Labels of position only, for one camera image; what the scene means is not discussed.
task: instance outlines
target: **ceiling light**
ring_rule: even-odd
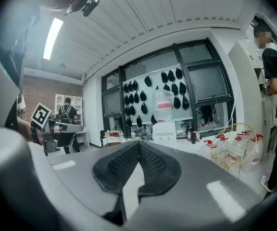
[[[44,59],[48,59],[50,60],[51,58],[51,53],[53,50],[53,45],[55,43],[56,37],[58,32],[60,31],[61,27],[62,27],[63,21],[54,18],[48,37],[47,37],[47,42],[46,42],[46,46],[44,47],[44,53],[43,53],[43,58]]]

